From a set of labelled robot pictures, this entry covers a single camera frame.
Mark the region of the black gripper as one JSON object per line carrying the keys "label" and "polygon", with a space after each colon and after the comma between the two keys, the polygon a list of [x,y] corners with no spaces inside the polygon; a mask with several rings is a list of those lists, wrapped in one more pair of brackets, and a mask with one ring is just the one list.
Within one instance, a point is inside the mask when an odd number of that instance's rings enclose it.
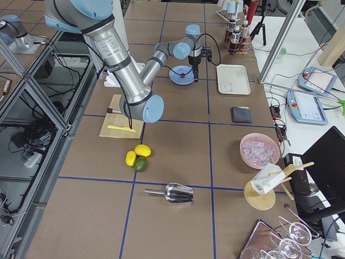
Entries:
{"label": "black gripper", "polygon": [[199,71],[198,71],[198,66],[201,63],[202,56],[188,56],[188,62],[192,66],[192,74],[193,74],[193,79],[194,82],[198,82],[199,80]]}

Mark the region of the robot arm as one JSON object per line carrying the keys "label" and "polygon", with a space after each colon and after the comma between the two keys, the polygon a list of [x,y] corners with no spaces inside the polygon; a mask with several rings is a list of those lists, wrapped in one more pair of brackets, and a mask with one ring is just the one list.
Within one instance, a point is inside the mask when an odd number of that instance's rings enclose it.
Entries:
{"label": "robot arm", "polygon": [[56,30],[80,33],[95,44],[108,71],[117,79],[123,95],[120,110],[130,119],[146,123],[157,122],[164,111],[162,97],[153,94],[150,87],[169,57],[183,60],[201,55],[196,24],[185,28],[185,36],[176,41],[156,45],[152,57],[138,72],[114,23],[113,1],[45,1],[46,24]]}

